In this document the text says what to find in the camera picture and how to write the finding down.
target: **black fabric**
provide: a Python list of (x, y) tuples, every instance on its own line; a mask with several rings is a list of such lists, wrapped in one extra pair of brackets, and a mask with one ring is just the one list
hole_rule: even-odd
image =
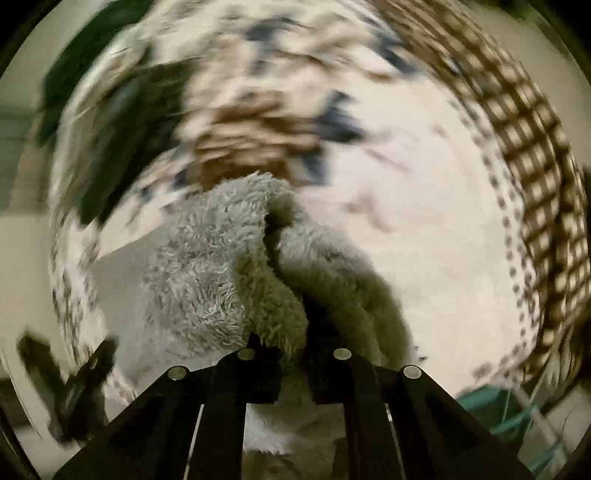
[(154, 0), (116, 0), (107, 4), (72, 39), (43, 80), (43, 121), (38, 142), (54, 142), (61, 113), (94, 60), (126, 26), (137, 23)]
[(191, 60), (138, 66), (99, 105), (92, 166), (78, 208), (82, 225), (104, 223), (144, 168), (175, 146)]

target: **metal rivet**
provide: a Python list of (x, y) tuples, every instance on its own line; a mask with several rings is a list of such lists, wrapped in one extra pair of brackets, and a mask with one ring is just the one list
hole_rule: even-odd
[(168, 377), (170, 380), (182, 380), (187, 376), (187, 369), (177, 365), (168, 369)]
[(348, 350), (346, 348), (337, 348), (333, 352), (333, 356), (337, 360), (348, 360), (349, 358), (351, 358), (351, 350)]
[(402, 373), (404, 374), (405, 377), (412, 378), (413, 380), (416, 380), (417, 378), (419, 378), (421, 376), (421, 369), (419, 367), (415, 367), (414, 365), (409, 365), (407, 367), (404, 367), (404, 370), (402, 370)]
[(255, 358), (255, 351), (252, 348), (243, 348), (238, 352), (240, 360), (252, 360)]

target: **teal object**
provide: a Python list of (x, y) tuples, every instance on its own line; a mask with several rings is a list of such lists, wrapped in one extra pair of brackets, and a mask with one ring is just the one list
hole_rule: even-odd
[[(457, 399), (457, 402), (476, 417), (490, 433), (515, 454), (521, 448), (525, 433), (530, 429), (535, 406), (523, 408), (511, 391), (486, 385)], [(560, 447), (556, 442), (538, 455), (527, 468), (539, 475), (552, 461)]]

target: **brown checkered pattern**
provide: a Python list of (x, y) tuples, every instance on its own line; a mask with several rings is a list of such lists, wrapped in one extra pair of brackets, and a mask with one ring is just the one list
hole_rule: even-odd
[[(586, 320), (582, 311), (590, 296), (587, 201), (556, 112), (524, 68), (458, 7), (446, 0), (374, 1), (410, 51), (460, 100), (483, 107), (523, 196), (527, 251), (521, 254), (529, 255), (537, 274), (529, 286), (540, 294), (541, 317), (533, 322), (542, 322), (542, 328), (518, 373), (523, 379), (538, 373), (557, 338), (564, 338), (561, 352), (582, 355), (581, 342), (575, 348), (571, 333)], [(570, 379), (580, 358), (562, 363), (570, 371), (560, 376)]]

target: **fluffy gray fur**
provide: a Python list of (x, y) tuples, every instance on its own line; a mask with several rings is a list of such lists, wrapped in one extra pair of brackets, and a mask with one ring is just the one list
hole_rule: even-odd
[(283, 352), (285, 377), (276, 405), (249, 410), (246, 448), (288, 453), (343, 433), (333, 409), (311, 404), (298, 370), (308, 325), (302, 295), (372, 363), (399, 368), (412, 361), (389, 286), (361, 252), (310, 219), (287, 182), (269, 174), (224, 182), (183, 202), (163, 229), (167, 240), (143, 278), (141, 321), (125, 370), (215, 361), (256, 332)]

